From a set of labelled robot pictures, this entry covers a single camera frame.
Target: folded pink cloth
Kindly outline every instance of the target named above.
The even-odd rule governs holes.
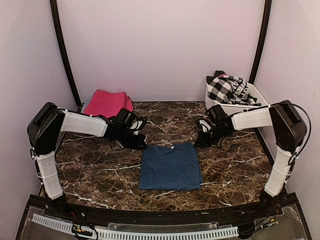
[[[96,90],[89,105],[84,109],[84,114],[106,118],[116,116],[120,109],[134,110],[130,97],[125,92],[110,93],[103,90]]]

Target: blue t-shirt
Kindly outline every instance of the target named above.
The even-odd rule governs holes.
[[[190,142],[143,150],[139,188],[190,191],[200,189],[203,177],[197,150]]]

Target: white basket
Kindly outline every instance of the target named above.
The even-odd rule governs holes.
[[[249,88],[250,95],[252,97],[256,98],[257,103],[261,103],[262,106],[268,105],[265,98],[261,95],[261,93],[258,91],[258,89],[255,86],[253,86],[250,83],[247,83],[247,86]],[[224,103],[220,103],[216,100],[212,100],[211,98],[208,97],[208,86],[206,87],[206,90],[205,90],[205,100],[204,101],[205,101],[206,109],[209,109],[215,105],[220,105],[223,108],[223,110],[225,111],[225,113],[228,114],[228,116],[235,114],[235,113],[243,112],[244,110],[255,109],[255,108],[260,107],[260,106],[239,105],[239,104],[224,104]]]

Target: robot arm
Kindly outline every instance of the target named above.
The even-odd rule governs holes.
[[[125,148],[145,149],[146,136],[139,133],[146,125],[144,117],[122,108],[117,116],[89,116],[58,108],[47,102],[27,127],[31,157],[36,161],[39,177],[52,200],[63,195],[55,162],[56,145],[61,132],[73,132],[118,140]]]
[[[215,105],[208,110],[208,115],[212,124],[204,119],[196,121],[199,132],[194,143],[195,147],[216,145],[221,138],[237,130],[273,127],[277,153],[264,192],[272,198],[279,195],[293,170],[293,159],[307,133],[305,122],[290,101],[286,100],[231,116],[227,116],[220,105]]]

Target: pink wall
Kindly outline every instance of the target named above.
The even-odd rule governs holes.
[[[40,184],[27,126],[47,101],[75,108],[49,1],[0,1],[0,239],[15,239],[30,193]]]
[[[269,103],[289,99],[309,113],[309,144],[287,188],[296,192],[313,239],[320,239],[320,2],[273,1],[256,86]],[[275,152],[272,129],[263,135]]]
[[[249,77],[263,0],[59,0],[83,101],[96,89],[133,101],[204,101],[214,70]]]

